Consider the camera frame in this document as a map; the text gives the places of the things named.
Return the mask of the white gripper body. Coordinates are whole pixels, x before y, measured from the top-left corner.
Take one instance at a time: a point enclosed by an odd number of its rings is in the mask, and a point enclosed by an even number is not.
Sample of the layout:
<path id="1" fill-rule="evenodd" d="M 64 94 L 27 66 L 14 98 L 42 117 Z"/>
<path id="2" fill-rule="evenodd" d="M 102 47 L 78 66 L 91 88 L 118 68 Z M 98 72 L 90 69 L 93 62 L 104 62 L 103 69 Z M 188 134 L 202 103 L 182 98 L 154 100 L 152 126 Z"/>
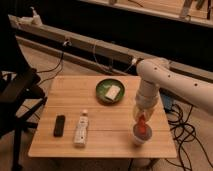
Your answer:
<path id="1" fill-rule="evenodd" d="M 135 101 L 139 110 L 147 110 L 153 108 L 157 104 L 158 96 L 145 96 L 140 91 L 137 91 Z"/>

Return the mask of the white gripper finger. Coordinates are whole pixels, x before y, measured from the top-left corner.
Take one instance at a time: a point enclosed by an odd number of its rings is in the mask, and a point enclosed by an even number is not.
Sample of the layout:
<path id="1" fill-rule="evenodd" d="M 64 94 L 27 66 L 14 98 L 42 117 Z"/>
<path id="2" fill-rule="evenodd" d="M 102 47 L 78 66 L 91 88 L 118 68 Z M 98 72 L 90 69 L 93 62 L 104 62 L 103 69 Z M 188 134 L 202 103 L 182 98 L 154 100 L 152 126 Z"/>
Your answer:
<path id="1" fill-rule="evenodd" d="M 140 109 L 137 107 L 137 105 L 134 105 L 133 107 L 133 118 L 135 120 L 135 122 L 138 122 L 138 119 L 141 116 L 141 111 Z"/>
<path id="2" fill-rule="evenodd" d="M 150 118 L 152 117 L 154 111 L 155 111 L 154 108 L 150 108 L 150 109 L 147 109 L 147 110 L 145 111 L 146 122 L 150 120 Z"/>

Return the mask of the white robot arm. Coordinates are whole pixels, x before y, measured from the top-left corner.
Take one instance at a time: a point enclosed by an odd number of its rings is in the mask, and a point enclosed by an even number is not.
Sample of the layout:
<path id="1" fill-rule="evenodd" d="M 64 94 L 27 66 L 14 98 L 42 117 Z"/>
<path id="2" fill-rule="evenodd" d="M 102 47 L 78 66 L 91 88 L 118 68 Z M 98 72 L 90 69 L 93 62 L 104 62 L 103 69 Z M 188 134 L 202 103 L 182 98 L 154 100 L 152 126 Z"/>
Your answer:
<path id="1" fill-rule="evenodd" d="M 169 69 L 164 58 L 144 59 L 137 63 L 136 71 L 141 78 L 135 97 L 134 118 L 138 122 L 143 116 L 151 118 L 158 102 L 160 88 L 167 89 L 194 106 L 213 115 L 213 83 L 184 76 Z"/>

